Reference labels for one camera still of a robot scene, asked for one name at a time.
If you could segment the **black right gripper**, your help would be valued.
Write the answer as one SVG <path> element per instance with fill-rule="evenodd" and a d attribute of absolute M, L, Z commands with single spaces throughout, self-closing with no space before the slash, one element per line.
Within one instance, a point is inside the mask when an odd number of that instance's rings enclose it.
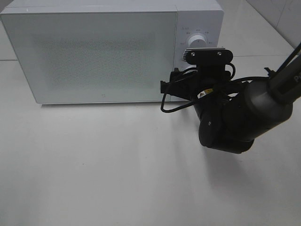
<path fill-rule="evenodd" d="M 160 81 L 160 93 L 169 93 L 170 96 L 188 100 L 189 103 L 181 106 L 192 106 L 206 96 L 217 102 L 227 103 L 230 97 L 222 91 L 222 85 L 228 84 L 232 73 L 226 70 L 225 65 L 196 66 L 197 70 L 187 73 L 178 68 L 170 73 L 169 82 Z"/>

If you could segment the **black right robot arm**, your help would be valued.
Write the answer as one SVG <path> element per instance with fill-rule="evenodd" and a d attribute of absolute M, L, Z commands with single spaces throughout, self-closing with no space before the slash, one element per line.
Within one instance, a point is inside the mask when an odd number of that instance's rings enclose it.
<path fill-rule="evenodd" d="M 266 77 L 235 79 L 233 54 L 225 48 L 189 48 L 183 59 L 190 67 L 175 68 L 160 92 L 188 101 L 177 110 L 193 106 L 200 124 L 202 146 L 240 154 L 254 140 L 288 120 L 293 103 L 301 96 L 301 48 L 296 47 L 281 66 Z"/>

